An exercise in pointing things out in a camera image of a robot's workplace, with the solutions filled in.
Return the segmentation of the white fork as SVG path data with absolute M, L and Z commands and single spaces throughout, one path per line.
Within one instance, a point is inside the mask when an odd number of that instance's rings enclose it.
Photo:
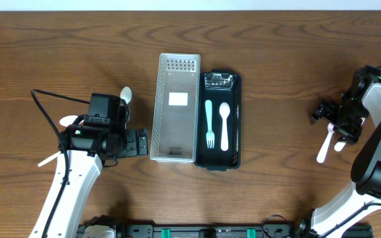
M 336 152 L 340 152 L 343 150 L 345 146 L 346 146 L 345 141 L 337 141 L 333 148 Z
M 333 134 L 334 134 L 334 125 L 332 123 L 329 123 L 327 125 L 327 135 L 316 157 L 316 161 L 318 163 L 323 163 L 325 161 Z

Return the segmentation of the white spoon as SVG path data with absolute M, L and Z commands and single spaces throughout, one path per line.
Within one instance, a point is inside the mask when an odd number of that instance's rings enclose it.
M 124 87 L 120 92 L 120 98 L 124 101 L 125 116 L 123 119 L 124 125 L 130 121 L 130 107 L 128 104 L 132 100 L 132 90 L 129 87 Z
M 229 148 L 228 145 L 228 125 L 227 120 L 230 115 L 230 106 L 228 103 L 223 102 L 219 107 L 219 113 L 222 118 L 222 134 L 221 134 L 221 150 L 227 151 Z

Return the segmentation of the pale blue plastic fork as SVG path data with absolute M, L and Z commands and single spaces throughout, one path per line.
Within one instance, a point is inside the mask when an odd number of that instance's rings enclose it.
M 215 134 L 212 130 L 212 113 L 213 106 L 211 100 L 205 100 L 205 113 L 206 113 L 206 121 L 207 121 L 207 133 L 206 133 L 206 142 L 208 149 L 214 149 L 215 144 Z

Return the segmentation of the white spoon diagonal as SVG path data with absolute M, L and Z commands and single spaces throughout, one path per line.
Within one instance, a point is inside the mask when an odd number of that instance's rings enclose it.
M 44 159 L 43 161 L 39 162 L 38 167 L 42 167 L 42 166 L 44 166 L 45 164 L 49 163 L 50 161 L 53 161 L 54 159 L 57 159 L 60 153 L 61 153 L 61 152 L 58 151 L 58 152 L 54 153 L 53 155 L 47 157 L 47 158 Z

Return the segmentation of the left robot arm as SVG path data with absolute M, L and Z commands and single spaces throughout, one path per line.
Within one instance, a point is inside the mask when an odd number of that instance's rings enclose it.
M 148 154 L 146 129 L 126 127 L 131 100 L 129 87 L 119 96 L 94 93 L 87 101 L 87 114 L 61 119 L 65 130 L 56 132 L 59 151 L 42 161 L 55 159 L 56 173 L 31 237 L 75 237 L 89 193 L 106 162 Z

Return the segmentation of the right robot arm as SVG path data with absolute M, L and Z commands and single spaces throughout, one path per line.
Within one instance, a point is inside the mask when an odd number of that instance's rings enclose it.
M 316 157 L 325 156 L 333 134 L 341 151 L 358 142 L 362 125 L 371 118 L 375 130 L 353 162 L 351 181 L 326 205 L 314 209 L 292 229 L 292 237 L 372 237 L 372 228 L 360 220 L 381 210 L 381 66 L 366 65 L 353 73 L 349 89 L 339 103 L 322 101 L 312 120 L 328 121 L 328 134 Z

